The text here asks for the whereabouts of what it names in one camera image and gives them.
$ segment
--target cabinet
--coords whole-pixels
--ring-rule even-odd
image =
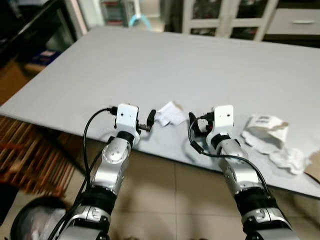
[[[261,41],[278,0],[184,0],[184,34]]]
[[[279,0],[266,42],[320,48],[320,0]]]

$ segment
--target black cable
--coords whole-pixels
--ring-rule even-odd
[[[88,164],[88,155],[87,155],[87,131],[89,128],[90,123],[92,120],[99,114],[105,111],[111,111],[111,108],[103,108],[94,113],[89,121],[86,123],[84,132],[83,132],[83,137],[82,137],[82,148],[83,148],[83,161],[84,161],[84,166],[85,166],[85,178],[86,178],[86,190],[89,190],[91,188],[90,185],[90,170],[89,170],[89,164]]]
[[[89,168],[89,172],[90,172],[90,173],[91,173],[92,169],[94,168],[97,160],[98,160],[99,157],[101,156],[101,153],[102,153],[102,150],[99,151],[99,153],[95,156],[95,158],[94,158],[94,160],[93,160],[93,162],[92,162],[92,164],[91,164],[91,166],[90,166],[90,168]],[[80,195],[81,195],[81,193],[82,193],[82,191],[83,191],[83,189],[84,189],[84,187],[85,187],[85,185],[86,185],[86,182],[87,182],[87,179],[86,179],[86,177],[85,177],[84,180],[83,180],[83,183],[82,183],[82,185],[81,185],[81,187],[80,187],[80,189],[79,189],[79,192],[78,192],[78,194],[77,194],[77,196],[76,196],[76,198],[75,198],[75,200],[74,200],[73,206],[72,206],[71,209],[68,211],[68,213],[66,213],[66,214],[59,220],[59,222],[55,225],[54,229],[52,230],[52,232],[51,232],[51,234],[50,234],[50,236],[49,236],[49,238],[48,238],[48,240],[53,240],[53,237],[56,235],[56,232],[59,230],[59,227],[63,224],[63,222],[64,222],[64,226],[68,223],[68,220],[67,220],[67,219],[69,219],[69,218],[71,217],[71,213],[73,213],[73,212],[76,210],[76,208],[79,206],[79,204],[80,204],[79,198],[80,198]]]
[[[58,223],[55,225],[54,229],[52,230],[52,232],[50,233],[50,236],[48,237],[47,240],[53,240],[57,231],[59,230],[61,224],[63,222],[65,222],[65,224],[67,224],[68,219],[71,218],[72,214],[74,213],[74,211],[77,209],[77,207],[79,206],[80,202],[75,203],[71,209],[65,214],[63,215],[63,217],[58,221]]]
[[[93,162],[91,163],[91,166],[90,166],[90,168],[89,168],[89,172],[90,172],[90,173],[91,173],[92,169],[94,168],[94,166],[96,165],[97,160],[98,160],[99,157],[101,156],[101,153],[102,153],[102,150],[99,151],[99,153],[98,153],[98,154],[95,156],[95,158],[93,159]],[[82,193],[82,191],[83,191],[83,189],[84,189],[84,187],[85,187],[85,185],[86,185],[86,182],[87,182],[87,178],[85,177],[84,180],[83,180],[83,183],[82,183],[82,185],[81,185],[81,187],[80,187],[80,189],[79,189],[79,191],[78,191],[78,194],[77,194],[76,197],[75,197],[74,202],[77,202],[77,201],[79,200],[79,197],[80,197],[80,195],[81,195],[81,193]]]
[[[190,124],[189,126],[189,129],[188,129],[188,138],[189,138],[189,141],[190,141],[190,144],[191,146],[200,154],[203,154],[203,155],[206,155],[208,157],[211,157],[211,158],[233,158],[233,159],[238,159],[238,160],[241,160],[247,164],[249,164],[256,172],[258,178],[260,179],[261,183],[262,183],[262,186],[264,188],[264,190],[266,191],[266,193],[268,195],[270,195],[270,192],[268,190],[268,187],[267,187],[267,183],[266,183],[266,180],[264,178],[264,176],[262,175],[262,173],[260,172],[260,170],[252,163],[250,162],[248,159],[244,158],[244,157],[241,157],[241,156],[236,156],[236,155],[225,155],[225,154],[211,154],[209,152],[205,152],[205,150],[199,145],[197,144],[194,140],[192,140],[192,137],[191,137],[191,130],[192,130],[192,127],[193,125],[195,124],[196,121],[200,120],[200,119],[205,119],[204,116],[200,116],[200,117],[197,117],[195,120],[193,120],[193,122]]]

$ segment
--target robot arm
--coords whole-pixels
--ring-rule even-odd
[[[229,136],[234,126],[233,106],[216,107],[207,116],[210,116],[208,121],[212,121],[209,124],[212,130],[206,137],[206,143],[215,153],[209,155],[217,157],[219,161],[226,184],[241,214],[246,240],[298,240],[275,198],[263,184],[261,173],[248,162],[248,154],[240,143]]]
[[[111,213],[129,164],[131,149],[140,140],[140,129],[149,132],[154,123],[155,110],[149,114],[147,124],[139,124],[138,112],[138,107],[129,104],[120,104],[116,108],[116,137],[111,137],[102,150],[101,163],[91,179],[91,187],[81,194],[68,218],[49,239],[109,240]]]

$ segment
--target beige floor tile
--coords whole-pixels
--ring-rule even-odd
[[[271,191],[287,217],[320,216],[320,200],[280,189]]]
[[[161,213],[113,212],[109,235],[112,240],[135,237],[139,240],[175,240],[176,215]]]
[[[13,204],[10,208],[8,214],[6,215],[3,225],[0,226],[0,239],[3,240],[5,237],[10,239],[10,230],[12,223],[14,222],[16,216],[20,212],[20,210],[24,207],[24,205],[20,205],[22,201],[19,202],[19,204]]]
[[[175,171],[178,214],[240,216],[221,174],[179,163]]]
[[[244,240],[240,217],[177,214],[178,240]]]
[[[318,240],[320,237],[320,217],[314,221],[304,217],[288,217],[292,228],[301,240]]]
[[[36,199],[40,197],[40,195],[25,193],[24,191],[18,191],[18,193],[15,196],[13,204],[16,206],[25,206],[29,202],[31,202],[33,199]]]
[[[175,213],[174,163],[132,152],[115,209],[142,213]]]
[[[89,166],[91,165],[92,161],[96,157],[96,155],[106,146],[105,142],[102,141],[96,141],[92,139],[87,139],[86,142],[86,152],[88,156],[88,163]],[[84,164],[84,155],[83,155],[83,150],[81,147],[81,150],[79,152],[79,155],[77,157],[77,162],[79,162],[83,167],[85,167]]]
[[[84,181],[84,176],[78,171],[74,170],[72,178],[69,182],[69,185],[65,191],[65,198],[64,200],[70,204],[73,204],[78,191]]]

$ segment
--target white tissue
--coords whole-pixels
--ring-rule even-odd
[[[288,130],[289,124],[276,116],[253,115],[241,135],[248,145],[268,155],[278,168],[297,175],[311,162],[299,149],[285,147]]]
[[[174,104],[173,101],[168,102],[158,110],[154,118],[156,121],[160,122],[162,127],[169,123],[177,126],[187,119],[184,113]]]
[[[311,161],[297,148],[284,147],[269,155],[270,160],[279,168],[288,168],[292,174],[302,174]]]

